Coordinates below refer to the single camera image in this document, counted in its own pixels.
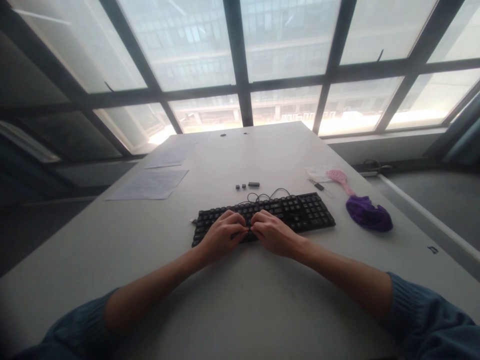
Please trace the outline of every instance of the white table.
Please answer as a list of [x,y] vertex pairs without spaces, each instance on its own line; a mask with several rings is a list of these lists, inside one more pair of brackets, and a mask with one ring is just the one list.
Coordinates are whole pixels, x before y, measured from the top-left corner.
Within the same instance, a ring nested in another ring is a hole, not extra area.
[[[337,225],[305,236],[427,286],[480,322],[480,284],[301,122],[212,132],[178,167],[189,173],[168,200],[104,200],[151,156],[0,280],[0,316],[12,352],[38,343],[74,307],[186,252],[194,234],[189,219],[199,210],[246,200],[250,190],[237,191],[236,184],[260,182],[259,194],[279,187],[311,193],[317,189],[304,168],[318,164],[345,169],[353,190],[384,206],[394,228],[380,234],[359,227],[346,211],[344,190],[329,183],[334,198],[320,196]],[[371,359],[395,353],[390,336],[342,291],[254,242],[183,283],[117,356]]]

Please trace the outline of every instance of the blue sweater sleeve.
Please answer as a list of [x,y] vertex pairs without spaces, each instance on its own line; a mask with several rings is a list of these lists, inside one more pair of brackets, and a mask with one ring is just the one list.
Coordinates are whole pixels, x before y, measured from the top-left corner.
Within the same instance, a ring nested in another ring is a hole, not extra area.
[[406,359],[479,359],[480,327],[436,292],[388,273],[393,301],[386,329]]
[[105,305],[116,290],[64,315],[48,330],[40,345],[60,344],[80,359],[108,358],[121,341],[109,332],[104,320]]

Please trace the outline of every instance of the sheet of paper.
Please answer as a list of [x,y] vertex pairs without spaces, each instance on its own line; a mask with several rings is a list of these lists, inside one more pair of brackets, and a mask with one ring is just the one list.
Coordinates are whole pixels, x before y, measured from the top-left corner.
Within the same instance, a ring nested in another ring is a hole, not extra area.
[[342,170],[345,173],[345,170],[335,165],[317,165],[305,168],[308,176],[315,180],[317,183],[330,183],[333,181],[327,176],[328,170]]
[[199,132],[188,135],[170,136],[160,148],[155,151],[153,158],[144,166],[145,169],[163,168],[182,165],[187,156],[195,147],[210,135],[209,132]]
[[188,170],[144,169],[120,186],[106,200],[164,200],[180,184]]

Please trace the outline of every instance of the keyboard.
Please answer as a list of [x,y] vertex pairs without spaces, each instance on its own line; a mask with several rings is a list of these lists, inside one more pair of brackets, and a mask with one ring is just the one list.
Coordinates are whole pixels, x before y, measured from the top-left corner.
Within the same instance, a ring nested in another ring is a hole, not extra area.
[[[266,210],[287,224],[294,232],[303,233],[309,230],[335,226],[335,220],[324,202],[316,192],[303,195],[290,195],[270,200],[241,203],[234,206],[224,206],[201,210],[196,219],[195,234],[191,247],[195,247],[204,238],[210,226],[225,211],[232,210],[245,218],[246,226],[251,225],[252,217],[260,210]],[[256,241],[258,238],[250,230],[242,243]]]

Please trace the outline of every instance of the curtain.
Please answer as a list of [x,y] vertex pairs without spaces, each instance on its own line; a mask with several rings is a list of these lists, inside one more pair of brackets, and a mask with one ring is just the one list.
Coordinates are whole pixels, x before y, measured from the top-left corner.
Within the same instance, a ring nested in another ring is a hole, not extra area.
[[480,163],[480,93],[425,153],[444,163]]

